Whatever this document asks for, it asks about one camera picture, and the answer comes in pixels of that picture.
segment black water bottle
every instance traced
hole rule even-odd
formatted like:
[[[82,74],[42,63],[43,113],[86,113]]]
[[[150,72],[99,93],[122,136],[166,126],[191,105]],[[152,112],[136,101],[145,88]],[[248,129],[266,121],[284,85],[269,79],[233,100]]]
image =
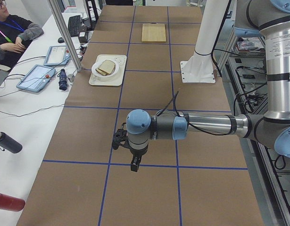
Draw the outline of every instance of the black water bottle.
[[[0,146],[12,153],[18,153],[22,150],[22,145],[4,132],[0,132]]]

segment tablet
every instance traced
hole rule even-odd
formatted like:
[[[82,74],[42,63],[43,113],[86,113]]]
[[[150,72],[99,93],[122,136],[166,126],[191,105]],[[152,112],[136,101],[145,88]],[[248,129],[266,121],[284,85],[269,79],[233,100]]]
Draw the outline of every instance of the tablet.
[[[18,89],[30,92],[41,91],[54,76],[56,69],[43,65],[35,65],[16,85]]]
[[[67,46],[50,46],[44,60],[44,66],[64,66],[68,63],[70,55]]]

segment blue grid line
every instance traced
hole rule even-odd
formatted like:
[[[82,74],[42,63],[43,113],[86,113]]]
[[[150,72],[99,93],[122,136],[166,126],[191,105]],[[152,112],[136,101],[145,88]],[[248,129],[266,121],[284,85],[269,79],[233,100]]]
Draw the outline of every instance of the blue grid line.
[[[129,163],[116,162],[91,162],[91,161],[64,161],[64,160],[43,160],[43,162],[51,163],[67,163],[67,164],[85,164],[85,165],[105,165],[105,166],[130,166]],[[177,169],[199,169],[199,170],[248,170],[243,167],[217,167],[217,166],[179,166],[179,165],[155,165],[155,164],[140,164],[142,167],[156,167],[156,168],[177,168]]]
[[[143,23],[163,23],[163,22],[157,22],[157,21],[112,21],[112,20],[100,20],[100,22],[107,22],[107,23],[135,23],[135,24],[143,24]],[[168,18],[168,24],[201,24],[201,23],[192,23],[192,22],[169,22]]]
[[[181,200],[181,182],[179,175],[179,159],[178,159],[178,145],[177,140],[175,141],[175,152],[176,152],[176,172],[177,172],[177,192],[178,192],[178,209],[179,209],[179,222],[182,226],[182,200]]]
[[[66,105],[64,107],[68,107],[68,108],[110,109],[110,110],[117,109],[117,107],[90,107],[90,106],[69,106],[69,105]]]
[[[151,71],[151,70],[125,70],[126,72],[155,72],[155,73],[180,73],[179,71]]]
[[[66,105],[64,107],[67,108],[90,108],[90,109],[110,109],[110,110],[135,110],[139,108],[129,108],[129,107],[91,107],[91,106],[70,106]],[[160,109],[155,109],[155,108],[142,108],[144,111],[159,111]],[[180,112],[208,112],[208,113],[231,113],[230,111],[213,111],[213,110],[182,110],[182,109],[177,109]]]
[[[170,18],[169,18],[169,7],[167,7],[168,16],[168,35],[169,35],[169,53],[170,53],[170,67],[171,67],[171,84],[172,84],[172,96],[174,97],[174,80],[173,80],[173,68],[172,68],[172,52],[171,52],[171,32],[170,32]],[[176,173],[177,173],[177,195],[178,195],[178,212],[179,212],[179,223],[182,226],[182,202],[181,202],[181,185],[179,176],[179,161],[178,161],[178,147],[177,140],[175,141],[175,153],[176,153]]]
[[[134,21],[134,17],[135,17],[135,10],[136,10],[136,7],[134,7],[133,21]],[[133,21],[132,21],[131,30],[130,30],[130,38],[129,38],[129,44],[128,44],[128,49],[127,49],[127,59],[128,59],[128,54],[129,54],[129,49],[130,49],[130,42],[131,42],[131,37],[132,37]],[[125,72],[124,72],[124,76],[123,76],[123,82],[122,82],[123,85],[121,86],[121,92],[120,92],[120,97],[119,97],[118,106],[117,106],[116,122],[115,122],[115,127],[114,127],[114,133],[116,132],[117,119],[118,119],[118,113],[119,113],[120,104],[121,104],[121,98],[122,98],[124,80],[125,80]],[[111,157],[112,157],[112,147],[110,147],[110,155],[109,155],[109,160],[108,160],[108,167],[107,167],[107,173],[106,173],[106,178],[105,178],[105,185],[104,185],[104,191],[103,191],[101,209],[100,209],[100,213],[99,213],[98,226],[101,225],[101,220],[102,220],[102,213],[103,213],[103,207],[104,207],[104,201],[105,201],[105,195],[106,195],[106,188],[107,188],[107,182],[108,182],[108,176],[109,176],[109,170],[110,170]]]
[[[146,42],[112,42],[112,41],[89,41],[89,43],[96,44],[133,44],[133,45],[169,45],[169,43],[146,43]],[[195,46],[196,44],[186,44],[186,43],[172,43],[172,46]]]

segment hand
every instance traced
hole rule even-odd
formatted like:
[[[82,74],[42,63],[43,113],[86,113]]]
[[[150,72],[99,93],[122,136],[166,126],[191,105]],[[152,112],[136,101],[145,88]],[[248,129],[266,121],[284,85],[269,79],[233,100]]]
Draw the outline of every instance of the hand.
[[[17,44],[9,43],[9,42],[1,44],[0,48],[3,51],[9,51],[9,52],[14,52],[14,53],[22,53],[26,49],[25,47],[21,47]]]
[[[19,36],[17,36],[15,43],[16,45],[20,46],[22,49],[26,49],[25,46],[22,44],[22,39]]]

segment red water bottle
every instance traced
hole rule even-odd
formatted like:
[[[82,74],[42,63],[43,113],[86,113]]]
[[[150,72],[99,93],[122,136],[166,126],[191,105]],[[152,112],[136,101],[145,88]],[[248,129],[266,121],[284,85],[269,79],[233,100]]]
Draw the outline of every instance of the red water bottle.
[[[25,201],[0,193],[0,209],[18,212],[23,209]]]

